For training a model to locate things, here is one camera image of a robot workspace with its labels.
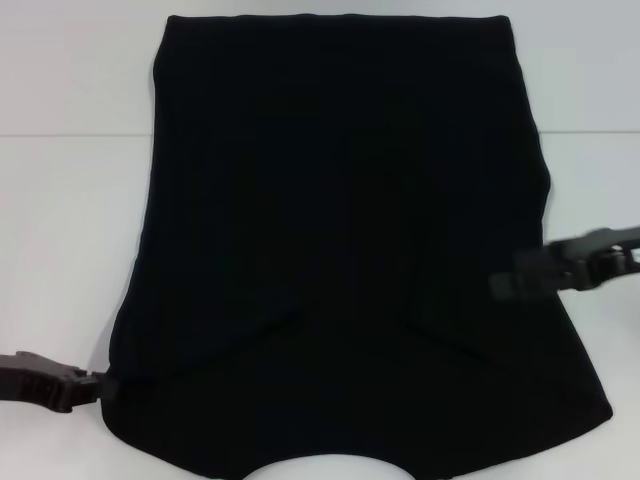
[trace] white surface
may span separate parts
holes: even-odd
[[[511,17],[543,131],[640,129],[634,0],[3,0],[0,134],[148,134],[170,14]]]
[[[0,137],[25,137],[0,138],[0,352],[33,350],[106,367],[144,210],[149,72],[166,17],[300,12],[510,15],[541,130],[640,131],[637,2],[2,0]],[[79,136],[87,134],[116,136]],[[543,145],[554,185],[548,238],[640,224],[640,134],[545,134]],[[639,290],[636,276],[563,295],[614,419],[548,452],[466,478],[640,478]],[[122,444],[96,405],[56,415],[3,403],[0,478],[199,477]],[[409,477],[374,460],[329,456],[267,467],[250,480],[325,478]]]

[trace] white table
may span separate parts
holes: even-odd
[[[290,13],[512,19],[553,177],[549,239],[640,224],[640,15],[611,0],[4,0],[0,3],[0,352],[103,370],[137,249],[151,152],[150,67],[166,17]],[[615,408],[550,451],[470,480],[640,478],[640,278],[563,294]],[[0,478],[195,477],[141,453],[97,405],[0,405]],[[300,459],[251,480],[401,480],[374,460]]]

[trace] black fabric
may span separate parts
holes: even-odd
[[[418,480],[611,417],[558,298],[496,303],[549,176],[508,19],[169,19],[104,419],[239,480],[343,453]]]

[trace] white background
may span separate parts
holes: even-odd
[[[305,12],[510,16],[553,177],[546,237],[640,224],[637,1],[0,0],[0,352],[107,367],[144,211],[150,69],[166,17]],[[614,419],[465,478],[640,478],[639,290],[632,277],[562,296]],[[56,415],[2,403],[0,478],[196,477],[124,445],[97,405]],[[382,462],[329,456],[250,478],[410,477]]]

